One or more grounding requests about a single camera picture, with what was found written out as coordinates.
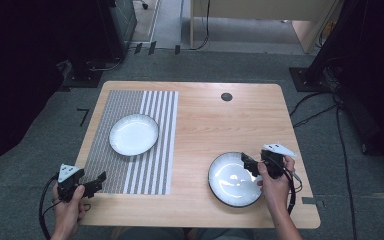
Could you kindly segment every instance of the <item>person's right hand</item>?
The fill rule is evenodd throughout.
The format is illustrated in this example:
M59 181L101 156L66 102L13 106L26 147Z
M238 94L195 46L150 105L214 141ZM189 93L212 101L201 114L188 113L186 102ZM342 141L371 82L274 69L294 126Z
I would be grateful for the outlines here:
M58 200L58 190L55 184L52 189L54 199ZM86 214L85 207L80 202L85 192L85 187L79 185L74 191L73 197L69 203L60 202L55 205L55 229L52 235L52 240L67 240L70 239L77 231L80 221Z
M291 157L284 156L283 162L289 171L295 171L295 161ZM285 175L282 175L277 179L271 178L266 165L262 162L258 163L258 171L263 179L257 184L258 186L261 186L260 189L267 201L267 208L270 213L273 213L273 211L287 210L286 205L290 190L288 178Z
M295 171L295 161L288 156L284 156L283 159L285 167L291 172ZM277 179L271 178L264 163L258 163L258 171L263 177L263 180L258 181L257 184L258 186L261 186L261 191L264 193L267 208L272 216L273 224L279 239L301 240L302 237L293 223L286 207L290 190L288 178L285 175L282 175Z

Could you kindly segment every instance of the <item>white stripe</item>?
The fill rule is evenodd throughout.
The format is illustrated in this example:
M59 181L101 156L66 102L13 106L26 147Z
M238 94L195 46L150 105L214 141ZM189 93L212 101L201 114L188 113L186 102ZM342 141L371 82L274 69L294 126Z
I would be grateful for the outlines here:
M146 99L147 95L148 95L148 91L145 91L142 95L142 102L140 105L140 112L139 112L141 114L143 114L145 111L145 99ZM123 193L129 193L128 189L130 186L130 176L132 175L132 167L133 167L134 162L135 162L134 157L130 157L129 158L129 166L128 166L127 173L126 173L126 181L124 182Z
M172 124L171 124L171 136L170 136L170 155L169 158L170 161L168 162L168 172L167 172L167 184L166 184L166 194L170 194L170 183L171 183L171 173L172 173L172 167L173 167L173 152L174 152L174 138L176 136L176 122L177 122L177 104L179 102L179 93L174 93L174 108L173 108L173 115L171 118Z
M132 105L134 104L134 99L136 98L133 98L136 96L137 93L135 92L126 92L127 93L131 93L131 97L128 98L129 101L129 105L132 107ZM113 155L113 161L117 161L117 164L116 164L116 172L115 172L115 176L117 176L116 178L116 185L114 186L114 190L112 191L113 193L122 193L123 192L123 188L124 188L124 183L122 182L122 177L126 177L126 175L124 175L126 173L126 170L125 168L128 167L128 164L129 162L126 162L125 160L122 160L120 161L122 158L118 155L118 154L114 154Z
M107 99L107 108L106 108L106 113L108 113L108 114L114 114L113 112L114 111L111 111L112 109L112 106L114 106L114 104L113 104L113 102L114 102L114 98L116 98L117 97L117 94L116 94L116 92L111 92L111 94L108 96L108 99ZM111 120L113 119L114 117L113 116L108 116L107 118L103 118L103 117L101 117L101 120L103 120L103 122L102 122L102 124L103 124L103 126L104 127L102 127L102 128L100 128L101 129L101 131L103 131L103 130L105 130L105 129L111 129L110 128L110 122L111 122ZM91 174L91 175L89 175L89 177L91 177L92 179L94 178L94 177L96 177L96 176L98 176L98 174L100 174L102 171L103 171L103 168L104 168L104 164L99 164L100 163L100 159L99 159L99 157L100 156L102 156L103 155L103 153L104 152L107 152L107 150L111 150L111 149L109 149L109 146L107 146L105 143L105 138L104 138L104 136L105 136L105 134L102 134L102 133L99 133L98 132L98 138L97 138L97 142L96 142L96 144L97 144L97 148L95 148L96 149L96 151L95 151L95 154L94 154L94 156L93 156L93 158L94 159L96 159L96 163L98 163L97 164L97 166L94 168L94 172L93 172L93 174Z
M145 113L149 111L150 101L151 100L148 97L148 100L146 101L146 104L145 104ZM133 179L132 179L132 182L130 183L131 190L129 193L136 193L136 179L138 179L138 174L139 174L139 163L138 163L138 156L137 155L135 156L132 164L134 164L134 170L133 170Z
M118 100L118 98L119 97L121 97L121 94L119 93L119 92L117 92L117 100ZM114 123L116 123L118 120L116 119L116 116L118 116L118 114L116 114L116 113L114 113L114 117L112 118L113 120L114 120ZM102 160L104 160L105 161L105 163L107 163L107 164L101 164L101 165L106 165L106 169L105 169L105 171L107 171L107 173L108 174L110 174L109 176L109 179L111 179L111 181L109 181L108 183L109 183L109 185L108 186L106 186L106 190L108 191L108 190L110 190L111 191L111 189L113 189L113 190L115 190L116 189L116 183L117 183L117 177L112 177L112 176L118 176L117 175L117 166L116 166L116 159L115 159L115 156L114 155L112 155L111 154L111 147L108 147L108 151L107 151L107 153L109 153L107 156L106 156L106 159L104 160L104 159L102 159Z
M167 106L167 124L170 123L170 120L171 120L171 103L172 103L172 98L173 98L173 94L172 92L170 92L170 97L169 97L169 101L168 101L168 106ZM165 169L165 165L166 165L166 162L167 161L170 161L170 159L168 158L169 156L167 155L167 141L169 141L169 136L168 136L168 133L169 133L169 129L168 127L166 128L166 131L165 131L165 137L164 137L164 148L163 148L163 159L164 161L162 161L162 164L161 164L161 172L160 172L160 181L159 181L159 190L158 190L158 194L161 194L162 193L162 190L163 190L163 187L164 186L164 176L166 175L166 172L164 171Z
M149 114L149 116L151 118L155 119L153 117L153 115L154 115L154 111L155 111L155 99L156 99L156 95L157 94L156 94L155 91L153 91L152 93L153 93L153 97L152 97L152 101L151 101L152 105L151 105L151 108L150 108L151 113ZM144 156L142 157L142 160L141 160L142 161L142 167L140 169L140 178L139 178L139 183L138 183L139 184L139 186L138 186L138 188L139 188L138 189L138 193L142 193L143 184L146 185L149 182L149 179L148 179L149 175L147 173L145 173L145 169L148 168L148 171L149 171L150 166L152 166L152 162L153 162L152 161L152 155L153 155L153 153L154 153L154 149L152 148L150 152L146 152L144 154Z
M153 99L151 99L151 96L153 95L152 93L153 93L152 91L148 92L148 100L146 102L146 110L145 110L145 114L147 115L149 115L150 114L149 112L152 111L152 106L151 106L153 101ZM144 168L142 166L141 169L139 169L139 165L140 165L139 161L145 161L145 158L141 159L139 158L139 156L135 157L135 171L133 173L133 182L132 182L132 190L131 190L132 193L138 193L138 191L136 191L136 187L140 189L141 186L140 185L136 186L136 184L138 180L141 182L143 181Z
M121 92L117 92L117 101L114 101L113 103L114 103L114 106L116 106L117 105L117 103L118 102L120 102L121 101L121 98L122 98L122 94L121 94ZM119 116L120 116L120 113L118 112L118 111L115 111L115 109L113 110L113 112L117 112L117 113L114 113L114 118L113 118L113 120L114 120L114 123L116 123L117 121L118 121L118 119L117 118L119 118ZM111 153L112 152L112 150L111 150L111 147L109 147L109 151L108 151L108 153ZM117 161L117 155L112 155L112 158L110 158L109 156L108 156L108 159L105 159L106 160L106 162L108 162L109 164L108 164L108 169L107 169L107 171L108 171L108 173L109 174L112 174L112 176L116 176L116 177L114 177L115 179L112 179L112 181L111 181L111 184L107 187L107 190L109 189L111 192L113 192L113 191L116 191L117 190L117 178L118 178L118 174L117 174L117 170L120 168L119 166L118 166L118 163L120 162L120 161Z
M151 185L151 194L155 194L155 186L156 186L156 182L157 182L157 179L158 179L158 166L160 165L160 146L161 146L161 135L162 135L162 130L163 130L163 127L164 126L164 112L161 114L162 117L160 117L160 109L163 108L163 111L164 111L164 104L165 104L165 98L166 98L166 93L167 92L160 92L160 95L159 95L159 101L158 101L158 106L157 106L157 114L156 114L156 117L155 119L158 119L159 121L159 130L158 130L158 144L156 145L156 154L155 154L155 159L154 159L154 172L153 172L153 179L152 179L152 185Z

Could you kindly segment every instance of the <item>gray placemat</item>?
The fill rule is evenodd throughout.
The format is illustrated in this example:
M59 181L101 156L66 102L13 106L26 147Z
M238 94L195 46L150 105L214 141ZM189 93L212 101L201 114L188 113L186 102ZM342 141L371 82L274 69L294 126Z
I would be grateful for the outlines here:
M83 182L107 172L103 193L169 194L178 92L111 90L85 166ZM109 143L112 126L131 114L152 117L159 126L157 143L147 152L127 157Z

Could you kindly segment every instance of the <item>black cable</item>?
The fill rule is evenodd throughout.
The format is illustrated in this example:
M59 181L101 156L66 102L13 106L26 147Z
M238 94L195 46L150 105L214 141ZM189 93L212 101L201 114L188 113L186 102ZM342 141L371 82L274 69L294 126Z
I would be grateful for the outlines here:
M334 84L339 84L338 81L338 75L336 72L332 69L332 67L327 66L325 68L326 73L329 75L329 82L334 83Z
M56 173L49 181L46 183L45 188L43 189L42 196L40 198L40 203L39 203L39 223L40 227L42 228L42 232L45 235L46 239L51 239L51 235L49 234L48 229L46 228L46 222L45 222L45 215L42 213L43 211L43 202L45 200L46 192L48 191L49 185L55 180L58 179L59 173Z
M339 139L341 140L342 152L344 154L345 176L347 179L347 190L348 190L348 195L349 195L349 199L350 199L351 223L352 223L353 237L354 237L354 240L357 240L357 229L356 229L356 225L355 225L355 213L354 213L354 199L352 196L350 177L349 177L348 156L347 156L347 152L345 149L344 138L342 137L342 130L341 130L341 125L340 125L340 121L339 121L339 110L340 110L340 106L338 106L338 108L336 108L336 124L338 127Z
M92 208L92 205L90 205L90 203L83 204L83 206L85 207L85 212L89 211Z
M191 50L199 50L199 49L203 48L207 44L208 39L210 38L210 31L208 30L208 17L210 16L210 3L211 3L211 0L208 0L208 5L207 5L207 26L206 26L207 35L205 36L205 39L202 42L201 46L199 46L198 48L191 48Z
M136 49L136 47L130 47L127 49L127 52L130 52L131 50L134 50ZM175 48L154 48L155 50L175 50ZM195 49L182 49L182 51L189 51L189 52L193 52L195 51Z
M45 216L46 212L51 209L51 208L54 208L56 205L60 204L62 201L58 201L57 203L53 204L52 206L48 207L43 213L42 215Z
M109 71L109 70L113 70L114 68L116 68L118 65L120 65L120 63L123 61L122 58L119 58L116 60L118 60L118 62L116 64L114 64L113 66L109 67L109 68L90 68L89 71L92 71L92 72L95 72L95 71Z
M332 106L326 108L325 110L323 110L323 111L321 111L321 112L318 112L318 113L312 115L311 117L308 117L308 118L306 118L306 119L304 119L304 120L299 121L298 123L295 123L295 124L293 125L293 128L301 127L302 125L308 123L308 121L310 121L311 119L316 118L316 117L320 116L321 114L323 114L323 113L325 113L325 112L328 112L328 111L334 109L336 106L337 106L337 104L334 104L334 105L332 105Z
M289 176L289 170L286 169L286 167L283 169L283 174L286 175L286 178L288 179L289 188L291 189L291 198L289 199L289 206L288 206L288 213L289 215L292 212L292 209L294 209L295 201L296 201L296 192L295 192L295 186L294 186L294 179Z
M329 35L330 35L330 34L332 33L333 23L334 23L333 21L331 21L331 22L327 22L327 23L325 24L323 30L320 32L320 35L319 35L319 42L316 43L316 46L317 46L318 48L322 48L322 47L323 47L323 44L324 44L324 42L323 42L323 31L326 29L327 25L330 24L330 29L329 29Z
M328 93L328 92L317 92L317 93L312 93L312 94L309 94L305 97L303 97L296 105L295 105L295 108L291 111L291 113L289 113L289 117L291 117L298 109L299 105L301 105L301 103L303 103L304 101L312 98L312 97L315 97L317 95L321 95L321 94L325 94L325 93Z
M303 188L301 178L299 178L298 175L294 172L289 171L289 173L299 182L299 186L295 188L295 192L301 192Z

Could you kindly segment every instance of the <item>black stand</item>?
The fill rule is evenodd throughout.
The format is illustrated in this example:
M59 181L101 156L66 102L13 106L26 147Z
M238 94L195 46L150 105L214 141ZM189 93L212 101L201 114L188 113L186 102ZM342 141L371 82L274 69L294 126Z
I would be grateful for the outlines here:
M323 84L323 74L320 81L310 81L306 75L308 68L289 68L292 80L294 81L297 92L332 92L332 90Z

